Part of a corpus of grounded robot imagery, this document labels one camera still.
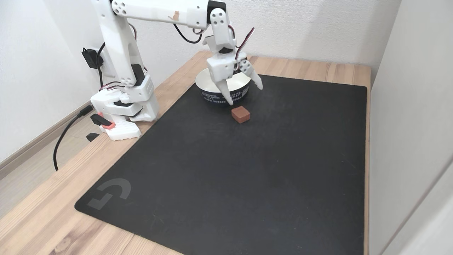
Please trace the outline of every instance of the wall outlet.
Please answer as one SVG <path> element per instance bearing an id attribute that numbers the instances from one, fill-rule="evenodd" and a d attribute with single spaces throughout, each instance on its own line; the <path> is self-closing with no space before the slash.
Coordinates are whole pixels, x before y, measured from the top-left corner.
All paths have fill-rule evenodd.
<path id="1" fill-rule="evenodd" d="M 104 60 L 104 63 L 101 66 L 102 75 L 106 77 L 115 78 L 116 77 L 115 67 L 113 66 L 112 60 L 110 59 L 110 55 L 107 48 L 104 47 L 104 49 L 101 51 L 100 56 Z"/>

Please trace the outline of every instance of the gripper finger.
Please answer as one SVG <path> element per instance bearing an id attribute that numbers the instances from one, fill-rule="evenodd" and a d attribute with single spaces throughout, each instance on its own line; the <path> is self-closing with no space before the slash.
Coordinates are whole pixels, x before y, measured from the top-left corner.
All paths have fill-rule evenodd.
<path id="1" fill-rule="evenodd" d="M 252 64 L 247 59 L 243 59 L 239 62 L 239 70 L 250 77 L 260 90 L 263 90 L 263 82 L 261 81 L 260 76 L 256 73 Z"/>
<path id="2" fill-rule="evenodd" d="M 230 105 L 233 105 L 233 99 L 231 98 L 230 90 L 228 89 L 227 80 L 221 80 L 215 84 L 216 84 L 217 88 L 220 90 L 220 92 L 222 93 L 222 96 L 226 99 L 226 101 Z"/>

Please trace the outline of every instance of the black mouse pad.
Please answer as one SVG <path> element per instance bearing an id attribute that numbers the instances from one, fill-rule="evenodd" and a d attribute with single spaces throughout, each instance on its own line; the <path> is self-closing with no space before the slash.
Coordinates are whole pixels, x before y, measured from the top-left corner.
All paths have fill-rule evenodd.
<path id="1" fill-rule="evenodd" d="M 193 85 L 75 208 L 185 255 L 363 254 L 366 88 L 261 77 L 243 124 Z"/>

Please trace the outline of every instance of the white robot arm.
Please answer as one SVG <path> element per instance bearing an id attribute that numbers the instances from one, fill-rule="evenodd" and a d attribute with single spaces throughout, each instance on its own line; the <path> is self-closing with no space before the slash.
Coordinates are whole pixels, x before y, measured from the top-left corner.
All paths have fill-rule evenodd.
<path id="1" fill-rule="evenodd" d="M 241 52 L 253 33 L 236 47 L 234 29 L 228 18 L 226 4 L 213 0 L 92 0 L 96 9 L 105 48 L 124 88 L 101 90 L 91 99 L 93 106 L 114 127 L 101 125 L 112 140 L 139 137 L 140 131 L 131 121 L 153 121 L 157 118 L 159 105 L 154 95 L 154 86 L 145 75 L 137 43 L 129 28 L 127 18 L 185 25 L 206 30 L 212 26 L 213 35 L 203 41 L 212 51 L 207 66 L 212 81 L 227 102 L 233 101 L 227 87 L 227 79 L 235 72 L 249 76 L 259 89 L 263 88 L 258 74 Z"/>

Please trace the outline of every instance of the red clip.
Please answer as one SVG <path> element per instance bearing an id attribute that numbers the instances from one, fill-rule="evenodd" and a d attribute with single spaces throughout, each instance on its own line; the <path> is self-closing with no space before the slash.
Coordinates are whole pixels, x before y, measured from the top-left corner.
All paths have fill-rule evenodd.
<path id="1" fill-rule="evenodd" d="M 97 114 L 101 117 L 104 117 L 104 115 L 102 114 L 102 112 L 97 112 Z M 111 122 L 110 126 L 106 126 L 106 125 L 101 125 L 103 128 L 105 129 L 112 129 L 115 127 L 115 123 L 114 122 Z"/>

